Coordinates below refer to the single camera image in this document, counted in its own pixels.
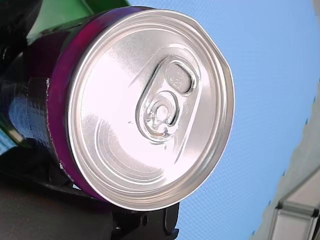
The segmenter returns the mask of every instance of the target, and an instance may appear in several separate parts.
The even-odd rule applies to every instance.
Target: can lid
[[[73,75],[67,129],[75,162],[107,201],[173,205],[203,183],[232,127],[231,70],[204,29],[149,9],[114,23]]]

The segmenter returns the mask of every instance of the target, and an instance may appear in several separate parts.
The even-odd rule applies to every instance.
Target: green object
[[[129,6],[126,0],[82,0],[93,14]]]
[[[43,0],[30,35],[45,29],[92,15],[82,0]]]

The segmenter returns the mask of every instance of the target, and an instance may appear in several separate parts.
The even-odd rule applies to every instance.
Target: aluminum can
[[[84,192],[171,206],[213,172],[232,128],[230,67],[179,12],[123,7],[42,32],[1,79],[1,110]]]

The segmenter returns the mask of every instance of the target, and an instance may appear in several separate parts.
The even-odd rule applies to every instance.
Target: silver metal
[[[277,209],[268,240],[312,240],[318,218]]]
[[[101,33],[73,76],[70,148],[107,201],[171,206],[219,161],[232,127],[230,68],[204,29],[170,10],[131,14]]]

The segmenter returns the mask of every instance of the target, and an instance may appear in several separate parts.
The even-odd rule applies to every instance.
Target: pull tab
[[[194,68],[182,57],[168,56],[158,65],[138,102],[140,132],[161,143],[186,130],[182,126],[188,126],[198,94],[199,77]]]

